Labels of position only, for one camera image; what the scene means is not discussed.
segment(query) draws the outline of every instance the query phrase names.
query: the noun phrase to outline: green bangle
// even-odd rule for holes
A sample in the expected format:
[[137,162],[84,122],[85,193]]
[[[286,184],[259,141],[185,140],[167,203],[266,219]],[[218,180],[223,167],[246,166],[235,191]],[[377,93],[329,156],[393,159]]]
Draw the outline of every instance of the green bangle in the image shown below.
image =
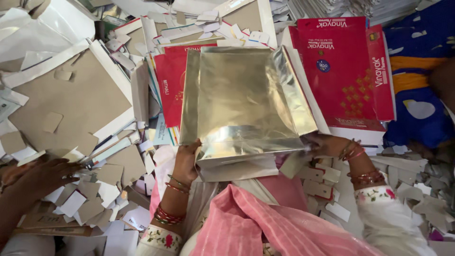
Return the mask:
[[179,184],[180,186],[182,186],[182,187],[184,187],[184,188],[187,188],[187,189],[190,189],[190,187],[188,187],[187,185],[183,184],[182,182],[176,180],[174,177],[172,177],[172,175],[168,174],[168,176],[169,176],[171,179],[175,180],[175,182],[177,182],[177,184]]

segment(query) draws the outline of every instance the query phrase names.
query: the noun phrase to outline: person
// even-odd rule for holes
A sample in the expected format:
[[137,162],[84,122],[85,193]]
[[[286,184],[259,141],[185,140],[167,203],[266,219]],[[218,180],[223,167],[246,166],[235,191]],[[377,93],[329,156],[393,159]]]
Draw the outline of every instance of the person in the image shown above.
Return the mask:
[[57,188],[76,182],[70,174],[82,169],[68,159],[48,161],[42,156],[36,161],[17,167],[12,161],[0,169],[0,256],[54,256],[53,236],[13,234],[21,217],[41,198]]
[[[137,246],[136,256],[436,256],[357,142],[321,134],[311,134],[306,139],[314,146],[312,155],[349,162],[354,197],[364,224],[364,241],[302,210],[306,208],[301,206],[304,200],[293,206],[283,200],[280,203],[275,198],[278,191],[266,189],[265,183],[258,182],[261,179],[216,183],[209,186],[208,193],[200,193],[200,187],[210,183],[194,182],[195,152],[201,145],[197,140],[178,148],[171,179],[165,183],[158,205],[153,205],[152,195],[153,219]],[[279,183],[280,177],[264,178]],[[279,190],[292,190],[292,186],[283,183]],[[294,196],[288,195],[287,199],[299,197],[297,190],[292,191]]]

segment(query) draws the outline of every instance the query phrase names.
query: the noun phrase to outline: white kurta sleeve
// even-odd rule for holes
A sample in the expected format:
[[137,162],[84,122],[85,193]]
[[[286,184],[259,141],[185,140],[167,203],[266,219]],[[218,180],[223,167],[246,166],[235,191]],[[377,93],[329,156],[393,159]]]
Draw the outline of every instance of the white kurta sleeve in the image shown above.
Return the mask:
[[388,256],[436,256],[389,186],[354,192],[364,239]]
[[149,225],[136,249],[136,256],[174,256],[180,252],[182,238],[163,228]]

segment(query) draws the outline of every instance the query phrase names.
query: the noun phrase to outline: silver foil bag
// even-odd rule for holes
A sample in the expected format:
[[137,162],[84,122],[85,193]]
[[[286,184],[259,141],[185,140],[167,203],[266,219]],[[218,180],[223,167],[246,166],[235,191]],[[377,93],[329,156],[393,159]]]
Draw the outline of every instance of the silver foil bag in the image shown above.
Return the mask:
[[286,49],[188,49],[181,144],[202,141],[202,168],[305,150],[317,130]]

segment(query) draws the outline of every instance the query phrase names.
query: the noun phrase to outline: pink dupatta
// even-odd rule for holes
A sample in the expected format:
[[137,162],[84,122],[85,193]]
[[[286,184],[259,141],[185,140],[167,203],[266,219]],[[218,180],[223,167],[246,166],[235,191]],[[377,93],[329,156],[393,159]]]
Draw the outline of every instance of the pink dupatta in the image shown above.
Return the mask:
[[268,205],[229,185],[210,203],[210,214],[191,256],[263,255],[261,235],[284,256],[382,256],[366,242],[308,212]]

